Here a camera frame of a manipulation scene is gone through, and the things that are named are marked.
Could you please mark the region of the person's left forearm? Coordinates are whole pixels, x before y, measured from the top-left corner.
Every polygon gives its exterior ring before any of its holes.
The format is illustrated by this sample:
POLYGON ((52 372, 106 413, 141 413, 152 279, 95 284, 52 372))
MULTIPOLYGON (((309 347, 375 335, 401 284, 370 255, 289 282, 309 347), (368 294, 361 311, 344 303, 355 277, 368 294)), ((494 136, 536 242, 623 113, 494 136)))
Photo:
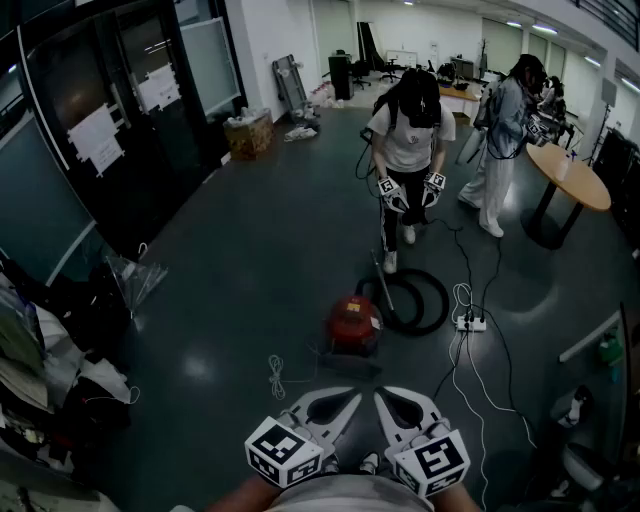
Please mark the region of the person's left forearm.
POLYGON ((261 476, 252 476, 238 488, 204 509, 204 512, 265 512, 282 489, 261 476))

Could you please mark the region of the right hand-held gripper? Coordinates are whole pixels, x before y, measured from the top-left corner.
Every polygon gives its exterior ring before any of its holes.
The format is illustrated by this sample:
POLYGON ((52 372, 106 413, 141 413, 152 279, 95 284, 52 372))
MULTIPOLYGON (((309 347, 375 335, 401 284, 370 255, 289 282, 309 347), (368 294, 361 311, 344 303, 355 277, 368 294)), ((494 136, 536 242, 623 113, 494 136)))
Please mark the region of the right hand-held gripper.
POLYGON ((384 437, 396 450, 394 475, 414 494, 426 499, 464 479, 471 461, 461 434, 439 420, 442 415, 429 397, 396 386, 379 386, 373 397, 384 437), (409 429, 429 425, 409 441, 409 429))

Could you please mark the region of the black framed glass doors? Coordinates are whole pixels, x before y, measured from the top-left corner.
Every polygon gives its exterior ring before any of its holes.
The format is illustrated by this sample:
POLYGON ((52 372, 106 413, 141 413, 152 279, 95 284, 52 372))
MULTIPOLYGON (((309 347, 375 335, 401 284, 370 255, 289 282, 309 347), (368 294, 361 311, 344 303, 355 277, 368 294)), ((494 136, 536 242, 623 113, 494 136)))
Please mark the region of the black framed glass doors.
POLYGON ((224 162, 205 71, 233 71, 212 0, 0 0, 0 252, 43 284, 86 241, 142 257, 224 162), (181 99, 146 112, 166 64, 181 99), (104 103, 125 155, 99 178, 67 132, 104 103))

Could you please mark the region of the round wooden table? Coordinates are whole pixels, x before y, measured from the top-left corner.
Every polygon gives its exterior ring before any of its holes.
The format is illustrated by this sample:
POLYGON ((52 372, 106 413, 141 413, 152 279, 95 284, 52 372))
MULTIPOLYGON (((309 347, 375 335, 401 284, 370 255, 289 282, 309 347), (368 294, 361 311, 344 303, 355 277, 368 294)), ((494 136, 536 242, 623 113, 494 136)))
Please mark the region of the round wooden table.
POLYGON ((611 197, 600 177, 584 161, 555 144, 527 145, 527 155, 548 181, 537 206, 522 212, 520 221, 525 233, 539 246, 559 249, 584 208, 607 212, 611 197), (559 226, 547 214, 557 191, 575 202, 566 222, 559 226))

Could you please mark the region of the transparent umbrella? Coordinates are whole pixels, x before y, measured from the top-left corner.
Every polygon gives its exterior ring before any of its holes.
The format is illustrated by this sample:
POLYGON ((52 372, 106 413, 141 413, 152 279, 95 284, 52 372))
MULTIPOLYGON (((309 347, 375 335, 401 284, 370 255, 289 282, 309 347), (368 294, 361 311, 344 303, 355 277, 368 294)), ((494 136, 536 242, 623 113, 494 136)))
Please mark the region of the transparent umbrella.
POLYGON ((158 263, 134 262, 114 252, 107 253, 106 263, 120 291, 130 317, 166 278, 168 269, 158 263))

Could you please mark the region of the wooden top desk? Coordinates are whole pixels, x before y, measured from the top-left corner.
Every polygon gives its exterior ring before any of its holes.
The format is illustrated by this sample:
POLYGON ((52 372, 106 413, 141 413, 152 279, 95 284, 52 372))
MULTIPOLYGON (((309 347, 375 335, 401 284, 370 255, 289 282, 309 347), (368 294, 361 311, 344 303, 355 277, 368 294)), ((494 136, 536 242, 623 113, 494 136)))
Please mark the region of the wooden top desk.
POLYGON ((479 109, 480 98, 469 90, 458 90, 453 86, 439 86, 441 101, 458 117, 473 123, 479 109))

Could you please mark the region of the green bottle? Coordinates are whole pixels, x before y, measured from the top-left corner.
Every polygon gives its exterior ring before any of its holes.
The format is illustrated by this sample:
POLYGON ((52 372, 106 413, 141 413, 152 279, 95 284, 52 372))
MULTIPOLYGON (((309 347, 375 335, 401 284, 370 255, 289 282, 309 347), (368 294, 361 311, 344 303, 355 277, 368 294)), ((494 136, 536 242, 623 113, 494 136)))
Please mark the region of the green bottle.
POLYGON ((620 344, 616 332, 606 332, 598 344, 597 354, 603 365, 615 365, 623 355, 623 347, 620 344))

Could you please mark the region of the cardboard box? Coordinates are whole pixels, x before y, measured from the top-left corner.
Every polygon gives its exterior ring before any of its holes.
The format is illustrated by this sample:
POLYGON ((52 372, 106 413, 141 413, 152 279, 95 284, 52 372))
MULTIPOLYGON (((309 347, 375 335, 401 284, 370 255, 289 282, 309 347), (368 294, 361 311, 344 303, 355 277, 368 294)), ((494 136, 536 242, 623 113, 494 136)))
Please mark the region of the cardboard box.
POLYGON ((266 152, 274 139, 274 124, 269 108, 243 107, 241 114, 229 117, 224 134, 233 160, 255 160, 266 152))

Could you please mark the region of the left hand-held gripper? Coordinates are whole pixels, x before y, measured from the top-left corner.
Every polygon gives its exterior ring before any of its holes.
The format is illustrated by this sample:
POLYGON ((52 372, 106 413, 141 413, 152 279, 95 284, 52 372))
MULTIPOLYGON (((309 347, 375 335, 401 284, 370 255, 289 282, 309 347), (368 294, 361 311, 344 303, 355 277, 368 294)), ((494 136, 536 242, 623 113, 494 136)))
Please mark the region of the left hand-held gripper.
POLYGON ((280 489, 317 476, 362 398, 354 387, 304 394, 279 417, 268 416, 245 440, 247 463, 280 489))

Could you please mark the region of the person's right forearm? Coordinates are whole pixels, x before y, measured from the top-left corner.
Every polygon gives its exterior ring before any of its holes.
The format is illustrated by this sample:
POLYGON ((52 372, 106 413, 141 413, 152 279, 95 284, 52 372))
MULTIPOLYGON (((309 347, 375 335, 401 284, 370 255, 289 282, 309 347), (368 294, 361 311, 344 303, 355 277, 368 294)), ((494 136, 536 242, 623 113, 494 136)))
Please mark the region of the person's right forearm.
POLYGON ((433 503, 436 512, 483 512, 461 483, 436 494, 433 503))

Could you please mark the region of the person's white shirt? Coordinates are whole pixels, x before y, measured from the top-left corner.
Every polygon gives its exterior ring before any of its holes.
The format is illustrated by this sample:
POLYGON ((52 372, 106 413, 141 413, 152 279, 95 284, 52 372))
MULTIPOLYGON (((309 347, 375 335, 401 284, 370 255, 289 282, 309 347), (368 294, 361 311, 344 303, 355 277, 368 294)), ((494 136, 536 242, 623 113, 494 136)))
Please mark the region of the person's white shirt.
POLYGON ((434 506, 388 478, 336 474, 283 491, 265 512, 434 512, 434 506))

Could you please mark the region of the grey folded trolley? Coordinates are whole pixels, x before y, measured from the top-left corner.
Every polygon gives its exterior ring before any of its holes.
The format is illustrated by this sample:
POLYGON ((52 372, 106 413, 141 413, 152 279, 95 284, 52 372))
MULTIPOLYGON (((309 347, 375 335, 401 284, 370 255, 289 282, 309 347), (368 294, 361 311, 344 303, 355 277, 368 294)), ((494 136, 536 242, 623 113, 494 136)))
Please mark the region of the grey folded trolley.
POLYGON ((319 116, 315 107, 307 98, 299 69, 302 65, 292 54, 281 57, 272 63, 272 71, 276 81, 278 98, 296 125, 303 128, 319 130, 319 116))

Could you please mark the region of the black cabinet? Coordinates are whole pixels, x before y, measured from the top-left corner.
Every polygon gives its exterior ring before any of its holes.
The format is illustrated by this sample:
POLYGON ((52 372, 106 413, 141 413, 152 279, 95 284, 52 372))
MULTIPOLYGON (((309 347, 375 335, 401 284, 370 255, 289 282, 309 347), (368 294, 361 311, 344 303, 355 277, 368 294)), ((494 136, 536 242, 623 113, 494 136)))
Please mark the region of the black cabinet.
POLYGON ((347 54, 335 54, 328 57, 329 73, 337 100, 350 100, 353 97, 353 79, 351 57, 347 54))

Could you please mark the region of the white paper notice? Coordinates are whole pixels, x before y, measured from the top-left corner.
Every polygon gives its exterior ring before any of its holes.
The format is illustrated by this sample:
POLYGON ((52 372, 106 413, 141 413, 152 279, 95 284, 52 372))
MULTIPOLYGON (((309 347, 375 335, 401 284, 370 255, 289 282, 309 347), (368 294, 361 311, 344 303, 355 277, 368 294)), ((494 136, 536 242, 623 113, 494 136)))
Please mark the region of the white paper notice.
POLYGON ((170 64, 149 72, 146 79, 139 83, 139 90, 146 112, 154 108, 162 111, 181 99, 179 85, 170 64))
POLYGON ((112 109, 104 103, 67 132, 69 142, 76 149, 76 158, 82 163, 91 163, 99 178, 125 155, 116 139, 123 121, 116 123, 111 113, 112 109))

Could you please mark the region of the metal vacuum wand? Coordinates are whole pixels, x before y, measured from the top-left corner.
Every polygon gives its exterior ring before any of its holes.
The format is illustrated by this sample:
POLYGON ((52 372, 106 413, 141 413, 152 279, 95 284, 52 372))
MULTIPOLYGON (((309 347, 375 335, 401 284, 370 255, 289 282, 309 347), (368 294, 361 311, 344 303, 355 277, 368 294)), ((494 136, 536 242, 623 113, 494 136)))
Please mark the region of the metal vacuum wand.
POLYGON ((389 290, 385 281, 385 273, 383 271, 383 267, 380 265, 380 263, 378 262, 377 256, 376 256, 376 251, 374 249, 370 249, 370 255, 371 255, 371 259, 373 261, 373 264, 375 266, 376 272, 378 274, 378 278, 380 281, 380 286, 383 290, 384 293, 384 297, 387 303, 387 307, 390 313, 395 313, 395 308, 393 305, 393 301, 391 299, 391 296, 389 294, 389 290))

